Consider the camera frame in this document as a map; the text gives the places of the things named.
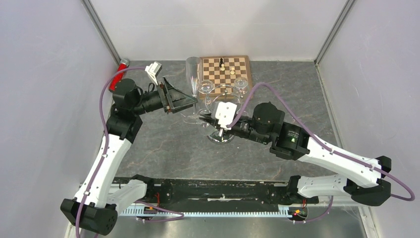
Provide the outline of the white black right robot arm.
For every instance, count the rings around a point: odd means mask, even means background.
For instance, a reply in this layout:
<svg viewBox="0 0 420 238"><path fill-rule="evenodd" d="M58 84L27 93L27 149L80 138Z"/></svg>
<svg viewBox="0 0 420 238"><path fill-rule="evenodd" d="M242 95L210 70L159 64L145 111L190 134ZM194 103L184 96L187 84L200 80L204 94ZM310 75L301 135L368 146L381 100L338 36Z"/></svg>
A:
<svg viewBox="0 0 420 238"><path fill-rule="evenodd" d="M379 172L391 170L391 160L386 156L365 158L331 145L316 135L309 135L303 128L284 121L285 113L272 103L260 103L251 117L241 116L231 127L233 103L217 102L210 113L200 120L221 130L223 135L233 135L264 145L269 151L285 160L314 164L334 172L332 176L291 176L286 196L292 202L318 196L348 196L353 201L379 206L391 196L391 184ZM353 156L355 161L346 159Z"/></svg>

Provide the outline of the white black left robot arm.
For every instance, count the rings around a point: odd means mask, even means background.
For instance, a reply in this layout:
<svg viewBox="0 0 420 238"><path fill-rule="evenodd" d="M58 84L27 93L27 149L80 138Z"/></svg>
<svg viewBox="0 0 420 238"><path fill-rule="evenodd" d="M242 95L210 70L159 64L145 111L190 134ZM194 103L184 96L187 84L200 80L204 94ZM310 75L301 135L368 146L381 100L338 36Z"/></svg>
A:
<svg viewBox="0 0 420 238"><path fill-rule="evenodd" d="M151 91L145 92L134 80L125 78L116 83L112 97L110 116L102 119L104 136L97 158L74 197L64 199L60 206L76 228L103 236L113 230L118 216L134 202L158 201L154 179L141 175L134 175L126 185L109 194L117 169L143 124L141 115L159 109L174 114L198 102L166 79L152 84Z"/></svg>

